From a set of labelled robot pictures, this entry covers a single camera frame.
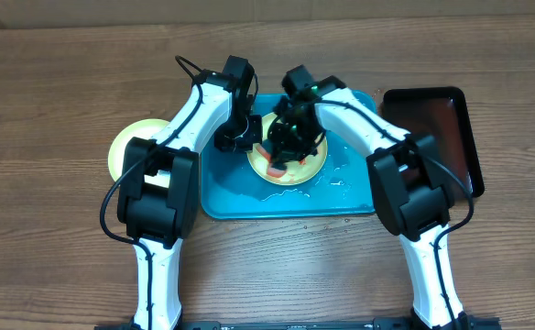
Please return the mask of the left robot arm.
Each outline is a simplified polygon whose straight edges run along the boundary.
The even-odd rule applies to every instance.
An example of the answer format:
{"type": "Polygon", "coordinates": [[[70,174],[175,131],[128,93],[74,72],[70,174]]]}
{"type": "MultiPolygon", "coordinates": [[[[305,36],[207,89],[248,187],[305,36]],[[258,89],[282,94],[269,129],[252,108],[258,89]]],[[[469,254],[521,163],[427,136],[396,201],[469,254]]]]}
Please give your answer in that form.
{"type": "Polygon", "coordinates": [[[152,137],[128,140],[122,172],[111,192],[117,218],[136,251],[138,303],[130,329],[180,325],[180,253],[200,201],[200,156],[212,142],[222,152],[244,153],[261,139],[249,89],[256,74],[248,60],[229,56],[221,71],[177,58],[191,76],[191,96],[152,137]]]}

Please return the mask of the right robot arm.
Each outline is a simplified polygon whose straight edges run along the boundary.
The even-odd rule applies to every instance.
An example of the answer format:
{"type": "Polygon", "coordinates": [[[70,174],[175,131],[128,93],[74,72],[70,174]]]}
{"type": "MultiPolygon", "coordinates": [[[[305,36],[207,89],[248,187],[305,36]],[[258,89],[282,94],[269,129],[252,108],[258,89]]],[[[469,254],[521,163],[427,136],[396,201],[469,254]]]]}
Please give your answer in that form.
{"type": "Polygon", "coordinates": [[[288,71],[285,96],[267,133],[267,173],[315,154],[326,132],[366,160],[375,212],[399,238],[413,289],[414,329],[470,329],[456,294],[448,252],[453,185],[461,181],[441,164],[431,135],[413,135],[363,106],[334,76],[315,81],[304,66],[288,71]]]}

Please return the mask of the orange green sponge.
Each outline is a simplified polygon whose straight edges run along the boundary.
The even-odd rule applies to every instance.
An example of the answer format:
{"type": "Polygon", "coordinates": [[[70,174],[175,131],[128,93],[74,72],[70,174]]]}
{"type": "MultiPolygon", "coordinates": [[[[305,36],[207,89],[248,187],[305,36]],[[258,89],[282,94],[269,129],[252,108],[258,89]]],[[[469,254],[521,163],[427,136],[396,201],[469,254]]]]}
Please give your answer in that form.
{"type": "Polygon", "coordinates": [[[306,160],[292,161],[289,164],[275,164],[271,162],[271,155],[261,144],[255,144],[250,164],[256,173],[270,180],[292,182],[295,180],[299,167],[306,164],[306,160]]]}

